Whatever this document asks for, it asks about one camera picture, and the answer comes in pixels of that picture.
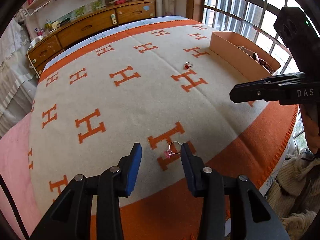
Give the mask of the metal window grille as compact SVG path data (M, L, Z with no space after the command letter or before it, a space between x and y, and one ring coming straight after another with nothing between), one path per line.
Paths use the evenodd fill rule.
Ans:
M202 22L215 30L239 33L274 57L283 73L295 73L295 60L273 26L284 6L299 4L295 0L204 0Z

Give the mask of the beige orange H-pattern blanket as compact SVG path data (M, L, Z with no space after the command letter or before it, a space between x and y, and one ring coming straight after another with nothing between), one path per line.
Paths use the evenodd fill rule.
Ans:
M298 108L233 103L247 79L210 50L212 29L192 20L121 31L48 68L31 111L31 183L44 215L77 174L101 174L142 146L134 191L120 198L126 239L192 239L202 200L187 188L180 156L220 174L244 174L266 193L285 157Z

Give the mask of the white lace covered furniture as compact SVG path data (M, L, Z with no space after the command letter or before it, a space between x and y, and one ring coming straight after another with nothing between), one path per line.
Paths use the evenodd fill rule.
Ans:
M1 137L31 111L37 79L26 57L29 46L27 31L13 18L1 36Z

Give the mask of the pink bed sheet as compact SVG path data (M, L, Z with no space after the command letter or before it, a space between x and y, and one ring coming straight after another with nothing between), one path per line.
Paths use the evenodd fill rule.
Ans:
M41 219L30 178L30 114L13 126L1 139L1 176L17 206L27 233L32 234Z

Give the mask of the cream knitted sweater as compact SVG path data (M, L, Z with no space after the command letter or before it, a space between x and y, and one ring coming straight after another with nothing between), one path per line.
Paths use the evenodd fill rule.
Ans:
M287 155L266 200L290 239L302 239L319 214L319 159L307 147Z

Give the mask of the light blue floral bedsheet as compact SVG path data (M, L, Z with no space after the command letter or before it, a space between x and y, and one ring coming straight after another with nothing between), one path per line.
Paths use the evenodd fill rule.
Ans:
M141 27L144 25L149 24L155 24L155 23L162 23L162 22L169 22L169 21L175 21L175 20L186 20L187 18L173 15L173 16L163 16L163 17L155 17L155 18L148 18L145 20L135 21L131 23L127 23L124 25L120 25L118 27L114 27L112 29L108 29L106 31L100 32L94 36L91 36L89 38L84 39L81 42L76 43L75 45L71 46L70 48L66 49L64 52L60 53L59 55L55 56L52 60L49 60L47 64L44 66L44 70L42 73L44 73L48 68L50 68L53 64L57 63L61 59L65 58L69 54L77 51L80 48L83 48L91 43L97 42L102 38L106 38L111 35L115 35L120 33L121 31L130 30L133 28Z

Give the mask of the wooden desk with drawers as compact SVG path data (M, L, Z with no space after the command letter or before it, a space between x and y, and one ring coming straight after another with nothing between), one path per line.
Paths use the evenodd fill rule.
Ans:
M40 77L45 65L72 45L107 29L155 16L155 0L126 2L100 8L68 21L49 33L27 52L27 57L36 75Z

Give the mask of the pink jewelry box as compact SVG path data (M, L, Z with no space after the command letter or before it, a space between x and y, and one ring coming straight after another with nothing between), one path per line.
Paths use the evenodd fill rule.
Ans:
M209 48L248 81L272 76L280 68L280 63L274 57L235 32L213 31Z

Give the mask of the white power adapter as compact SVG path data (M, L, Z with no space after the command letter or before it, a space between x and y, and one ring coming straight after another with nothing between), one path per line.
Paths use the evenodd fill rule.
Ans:
M29 48L34 48L34 47L35 47L39 42L41 42L42 40L43 40L42 35L33 38L32 41L30 42Z

